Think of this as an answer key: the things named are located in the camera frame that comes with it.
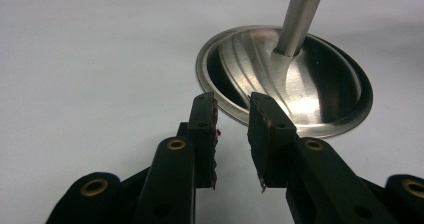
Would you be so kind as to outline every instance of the concave metal surface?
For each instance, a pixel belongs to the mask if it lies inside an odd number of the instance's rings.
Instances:
[[[329,137],[359,125],[372,106],[372,88],[359,65],[334,45],[307,35],[300,53],[274,50],[280,27],[245,26],[209,40],[197,58],[205,91],[220,108],[247,124],[249,95],[272,96],[299,136]]]

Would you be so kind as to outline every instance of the metal surface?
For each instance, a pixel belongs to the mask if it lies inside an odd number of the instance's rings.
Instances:
[[[299,54],[319,2],[320,0],[290,0],[280,38],[275,47],[278,53],[288,57]]]
[[[246,26],[218,34],[201,49],[197,74],[219,106],[248,122],[249,95],[272,96],[300,136],[328,137],[361,123],[372,89],[359,65],[337,47],[307,35],[299,55],[273,51],[280,27]]]

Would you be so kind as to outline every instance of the brass ring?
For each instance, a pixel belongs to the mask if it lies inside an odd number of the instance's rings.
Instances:
[[[307,148],[315,150],[315,151],[321,151],[322,149],[324,149],[324,145],[322,145],[322,143],[317,141],[307,141],[305,145]]]
[[[402,186],[407,190],[409,193],[411,193],[414,196],[424,198],[424,184],[411,180],[411,179],[405,179],[402,181]]]
[[[185,145],[186,145],[185,142],[182,141],[182,140],[172,140],[172,141],[168,142],[167,147],[170,150],[176,151],[176,150],[183,149],[185,147]]]
[[[96,196],[106,190],[109,182],[103,178],[96,178],[84,184],[81,187],[81,194],[83,196],[91,197]]]

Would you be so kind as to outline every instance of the white surface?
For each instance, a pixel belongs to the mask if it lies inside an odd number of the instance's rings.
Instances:
[[[95,171],[124,180],[187,121],[195,60],[229,28],[282,25],[289,0],[0,0],[0,223],[43,223]],[[424,177],[424,0],[322,0],[310,33],[365,70],[374,106],[327,139],[357,175]],[[217,190],[197,223],[292,223],[261,194],[247,128],[220,113]]]

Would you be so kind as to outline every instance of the hole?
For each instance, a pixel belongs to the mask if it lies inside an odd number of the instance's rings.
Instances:
[[[355,213],[364,218],[364,219],[371,219],[372,218],[372,213],[370,210],[368,210],[368,208],[364,207],[364,206],[355,206],[353,207],[353,210],[355,211]]]
[[[308,141],[306,142],[306,147],[308,147],[309,149],[315,150],[315,151],[320,151],[324,148],[324,146],[316,141]]]
[[[81,194],[83,196],[91,197],[104,192],[109,185],[109,182],[103,178],[91,180],[81,187]]]
[[[411,193],[414,196],[419,198],[424,198],[424,184],[418,181],[411,179],[406,179],[402,181],[402,186],[405,190]]]
[[[168,149],[171,149],[171,150],[180,150],[185,147],[185,142],[181,140],[173,140],[168,143],[167,147]]]
[[[155,216],[165,217],[168,216],[169,213],[171,213],[171,207],[167,204],[160,204],[155,207],[153,213],[155,214]]]
[[[424,187],[419,186],[417,184],[410,184],[409,188],[411,188],[411,190],[413,190],[413,191],[424,193]]]
[[[95,191],[95,190],[98,190],[98,189],[100,189],[101,187],[102,187],[102,183],[101,182],[93,182],[93,183],[90,183],[88,186],[87,186],[87,191]]]

